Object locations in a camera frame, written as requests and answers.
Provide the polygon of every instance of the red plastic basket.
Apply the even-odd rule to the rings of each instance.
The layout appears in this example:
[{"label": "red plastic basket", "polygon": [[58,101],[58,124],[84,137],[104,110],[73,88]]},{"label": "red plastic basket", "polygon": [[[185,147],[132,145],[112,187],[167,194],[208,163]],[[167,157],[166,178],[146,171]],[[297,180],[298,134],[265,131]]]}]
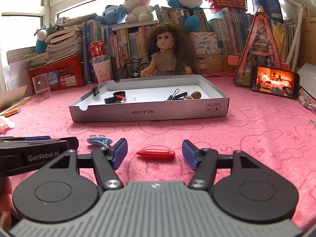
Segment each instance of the red plastic basket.
[{"label": "red plastic basket", "polygon": [[40,68],[29,69],[27,72],[33,92],[35,90],[32,78],[44,73],[47,73],[51,91],[83,87],[82,59],[82,55],[73,55]]},{"label": "red plastic basket", "polygon": [[216,13],[223,8],[233,8],[247,10],[247,0],[206,0],[212,13]]}]

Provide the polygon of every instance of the human hand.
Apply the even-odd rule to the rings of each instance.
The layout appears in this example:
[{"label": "human hand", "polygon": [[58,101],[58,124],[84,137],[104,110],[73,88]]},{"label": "human hand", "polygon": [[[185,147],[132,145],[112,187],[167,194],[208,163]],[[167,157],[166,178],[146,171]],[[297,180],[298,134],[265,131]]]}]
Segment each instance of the human hand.
[{"label": "human hand", "polygon": [[0,227],[5,230],[11,228],[12,220],[10,214],[12,183],[9,178],[4,183],[4,193],[0,195]]},{"label": "human hand", "polygon": [[186,75],[191,75],[192,74],[192,69],[190,67],[185,67],[184,70],[185,70],[185,74]]},{"label": "human hand", "polygon": [[146,69],[143,69],[141,72],[140,72],[140,77],[145,77],[147,75],[147,70]]}]

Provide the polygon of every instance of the smartphone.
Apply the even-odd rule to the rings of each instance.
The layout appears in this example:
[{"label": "smartphone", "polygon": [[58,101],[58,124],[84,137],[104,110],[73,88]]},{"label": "smartphone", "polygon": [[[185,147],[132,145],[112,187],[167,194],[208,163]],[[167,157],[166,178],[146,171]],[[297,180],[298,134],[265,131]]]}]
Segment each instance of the smartphone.
[{"label": "smartphone", "polygon": [[252,68],[251,90],[296,100],[300,76],[291,71],[258,67]]}]

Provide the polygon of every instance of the pink tablecloth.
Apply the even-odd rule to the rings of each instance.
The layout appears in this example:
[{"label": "pink tablecloth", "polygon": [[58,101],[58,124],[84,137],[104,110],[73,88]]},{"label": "pink tablecloth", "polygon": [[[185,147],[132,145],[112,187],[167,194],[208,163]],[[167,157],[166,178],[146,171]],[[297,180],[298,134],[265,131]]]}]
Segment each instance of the pink tablecloth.
[{"label": "pink tablecloth", "polygon": [[[128,140],[129,153],[117,170],[126,184],[129,180],[189,181],[193,172],[181,153],[183,139],[197,147],[211,147],[229,154],[241,149],[260,160],[288,180],[299,190],[300,200],[293,217],[301,228],[316,219],[316,126],[309,120],[316,115],[298,102],[236,87],[231,78],[209,78],[230,97],[227,117],[169,121],[73,123],[68,105],[88,91],[88,87],[53,92],[40,103],[30,101],[20,113],[10,117],[16,127],[5,135],[51,137],[76,136],[79,153],[92,150],[86,142],[91,134],[103,134],[116,142]],[[139,159],[144,148],[170,149],[176,159],[157,163]],[[31,173],[12,177],[13,188]],[[81,174],[95,181],[93,171]],[[219,170],[217,180],[228,175]]]}]

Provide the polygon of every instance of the brown curly hair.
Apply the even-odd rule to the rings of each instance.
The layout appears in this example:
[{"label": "brown curly hair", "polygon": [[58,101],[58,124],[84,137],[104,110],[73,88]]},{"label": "brown curly hair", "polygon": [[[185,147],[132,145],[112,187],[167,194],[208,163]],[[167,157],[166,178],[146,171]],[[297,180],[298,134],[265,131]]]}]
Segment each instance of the brown curly hair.
[{"label": "brown curly hair", "polygon": [[147,38],[147,56],[151,56],[160,49],[157,47],[157,36],[166,32],[170,32],[174,38],[174,55],[177,58],[177,64],[174,69],[175,75],[184,74],[183,66],[189,66],[192,72],[196,74],[194,63],[196,61],[196,52],[194,43],[189,31],[185,30],[181,25],[174,23],[160,23],[154,27]]}]

